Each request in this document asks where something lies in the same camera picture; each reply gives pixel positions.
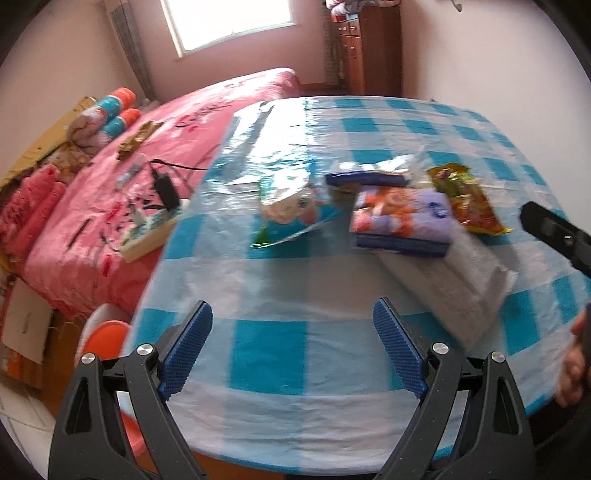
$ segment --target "plastic bag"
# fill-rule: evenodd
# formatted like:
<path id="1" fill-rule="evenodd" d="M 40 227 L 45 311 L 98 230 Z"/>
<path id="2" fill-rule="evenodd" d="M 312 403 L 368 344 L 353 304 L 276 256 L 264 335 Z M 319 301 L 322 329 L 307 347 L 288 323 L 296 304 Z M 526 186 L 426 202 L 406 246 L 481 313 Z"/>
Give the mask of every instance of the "plastic bag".
<path id="1" fill-rule="evenodd" d="M 253 248 L 270 247 L 292 240 L 336 217 L 322 184 L 306 167 L 282 168 L 261 177 L 260 207 L 263 224 Z"/>
<path id="2" fill-rule="evenodd" d="M 326 174 L 326 183 L 349 192 L 361 185 L 384 187 L 432 187 L 420 168 L 419 154 L 399 155 L 376 163 L 335 162 Z"/>
<path id="3" fill-rule="evenodd" d="M 471 233 L 502 235 L 512 229 L 505 227 L 470 169 L 459 163 L 447 163 L 428 170 L 435 188 L 445 193 L 456 219 Z"/>

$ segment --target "table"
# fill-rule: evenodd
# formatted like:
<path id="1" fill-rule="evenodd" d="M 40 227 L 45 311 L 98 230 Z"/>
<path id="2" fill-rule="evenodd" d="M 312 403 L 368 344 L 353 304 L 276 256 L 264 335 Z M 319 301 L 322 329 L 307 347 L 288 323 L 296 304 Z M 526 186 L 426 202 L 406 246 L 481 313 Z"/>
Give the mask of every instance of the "table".
<path id="1" fill-rule="evenodd" d="M 563 213 L 513 143 L 478 113 L 438 103 L 263 102 L 234 116 L 223 150 L 168 241 L 124 347 L 129 353 L 155 341 L 196 300 L 212 305 L 213 330 L 184 390 L 168 402 L 194 450 L 302 474 L 375 472 L 385 462 L 417 400 L 402 390 L 373 329 L 373 302 L 388 296 L 431 340 L 454 340 L 373 253 L 351 248 L 345 213 L 289 243 L 249 244 L 261 221 L 256 180 L 262 171 L 313 163 L 323 173 L 335 162 L 409 153 L 430 165 L 469 165 L 503 223 L 515 229 L 485 239 L 519 279 L 498 321 L 469 353 L 504 352 L 529 413 L 551 398 L 568 326 L 589 283 L 519 227 L 518 208 L 528 200 Z M 449 452 L 461 414 L 458 403 L 439 455 Z"/>

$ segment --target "pink blanket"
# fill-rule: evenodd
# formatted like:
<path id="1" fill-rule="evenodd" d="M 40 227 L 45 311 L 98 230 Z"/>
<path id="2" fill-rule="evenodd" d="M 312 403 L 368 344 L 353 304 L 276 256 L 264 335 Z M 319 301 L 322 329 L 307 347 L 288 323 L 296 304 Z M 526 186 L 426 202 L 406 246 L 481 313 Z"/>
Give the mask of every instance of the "pink blanket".
<path id="1" fill-rule="evenodd" d="M 144 168 L 125 188 L 115 190 L 116 179 L 143 153 L 147 158 L 186 166 L 208 167 L 237 110 L 254 102 L 301 95 L 296 74 L 289 69 L 255 73 L 189 93 L 147 113 L 128 132 L 99 152 L 67 188 L 45 229 L 21 267 L 24 280 L 54 307 L 66 314 L 90 313 L 113 303 L 132 313 L 158 261 L 161 249 L 127 264 L 102 238 L 117 248 L 131 216 L 130 198 L 147 215 L 160 199 Z M 118 145 L 149 120 L 163 121 L 128 161 L 116 159 Z M 202 171 L 178 171 L 192 187 Z M 190 192 L 168 171 L 181 197 Z"/>

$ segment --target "snack bag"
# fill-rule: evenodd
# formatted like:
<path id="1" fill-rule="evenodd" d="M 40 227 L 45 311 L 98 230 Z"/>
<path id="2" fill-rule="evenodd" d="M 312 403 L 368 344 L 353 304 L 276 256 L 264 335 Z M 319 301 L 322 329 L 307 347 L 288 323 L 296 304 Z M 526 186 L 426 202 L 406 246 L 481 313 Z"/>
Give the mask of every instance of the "snack bag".
<path id="1" fill-rule="evenodd" d="M 445 193 L 457 220 L 471 233 L 502 235 L 512 229 L 496 217 L 486 195 L 470 169 L 458 163 L 447 163 L 428 170 L 435 188 Z"/>
<path id="2" fill-rule="evenodd" d="M 452 213 L 446 195 L 433 190 L 363 187 L 351 218 L 357 247 L 403 254 L 445 256 Z"/>
<path id="3" fill-rule="evenodd" d="M 340 213 L 331 205 L 326 187 L 315 184 L 305 167 L 283 168 L 265 175 L 259 186 L 263 225 L 251 244 L 253 248 L 292 240 Z"/>

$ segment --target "window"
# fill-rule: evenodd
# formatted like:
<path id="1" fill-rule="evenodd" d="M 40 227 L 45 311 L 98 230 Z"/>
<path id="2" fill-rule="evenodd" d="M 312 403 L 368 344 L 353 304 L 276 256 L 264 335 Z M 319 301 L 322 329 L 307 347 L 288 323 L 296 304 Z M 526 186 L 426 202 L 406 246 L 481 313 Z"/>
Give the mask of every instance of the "window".
<path id="1" fill-rule="evenodd" d="M 179 55 L 251 31 L 291 24 L 289 0 L 161 0 Z"/>

